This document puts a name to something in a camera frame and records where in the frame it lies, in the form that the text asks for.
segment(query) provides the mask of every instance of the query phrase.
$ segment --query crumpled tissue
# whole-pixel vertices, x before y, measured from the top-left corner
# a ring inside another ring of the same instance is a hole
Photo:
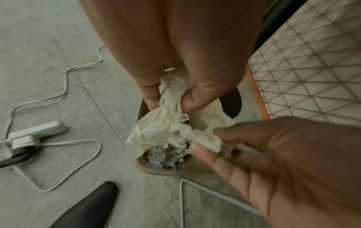
[[[214,102],[219,105],[213,104],[213,109],[200,116],[206,129],[192,129],[191,125],[184,123],[192,117],[182,114],[181,98],[194,83],[185,69],[173,69],[165,73],[159,86],[159,108],[150,111],[137,122],[125,142],[127,149],[134,154],[135,159],[151,149],[148,161],[163,167],[183,162],[183,157],[188,154],[189,144],[194,147],[196,143],[200,143],[209,150],[220,152],[223,143],[212,131],[216,127],[229,127],[235,121],[222,111],[219,100],[216,100]]]

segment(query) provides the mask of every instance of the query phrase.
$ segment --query hand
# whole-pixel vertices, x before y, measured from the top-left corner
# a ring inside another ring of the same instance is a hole
[[[184,113],[207,106],[242,80],[265,0],[79,0],[105,46],[159,106],[167,68],[185,66],[195,87]]]
[[[361,128],[278,118],[217,129],[225,143],[253,147],[226,160],[197,145],[203,160],[271,225],[360,227]]]

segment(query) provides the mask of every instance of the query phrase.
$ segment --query orange mat border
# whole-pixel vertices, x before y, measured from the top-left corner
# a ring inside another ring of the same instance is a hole
[[[266,106],[263,103],[261,94],[259,93],[255,78],[253,77],[253,73],[251,71],[251,67],[249,66],[249,64],[247,64],[247,66],[246,66],[246,75],[247,75],[249,83],[251,85],[253,94],[255,95],[255,98],[256,98],[259,110],[261,111],[263,120],[269,120],[270,116],[267,113]]]

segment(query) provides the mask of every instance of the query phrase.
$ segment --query white grid pattern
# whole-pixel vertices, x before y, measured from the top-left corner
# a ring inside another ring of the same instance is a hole
[[[249,63],[271,119],[361,126],[361,0],[309,0]]]

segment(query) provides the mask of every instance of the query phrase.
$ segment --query crumpled paper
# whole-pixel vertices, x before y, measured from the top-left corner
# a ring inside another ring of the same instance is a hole
[[[221,110],[219,104],[219,108],[213,108],[200,116],[206,125],[204,131],[192,129],[191,125],[183,123],[188,118],[197,121],[182,114],[181,108],[183,94],[191,89],[194,83],[191,82],[185,69],[173,69],[165,73],[166,76],[161,78],[159,86],[160,107],[150,111],[137,122],[125,142],[127,149],[136,159],[152,148],[148,157],[149,162],[166,167],[183,161],[182,158],[188,154],[188,150],[184,148],[187,142],[191,144],[190,146],[200,143],[209,150],[220,152],[223,143],[220,138],[212,134],[213,128],[229,127],[235,121]]]

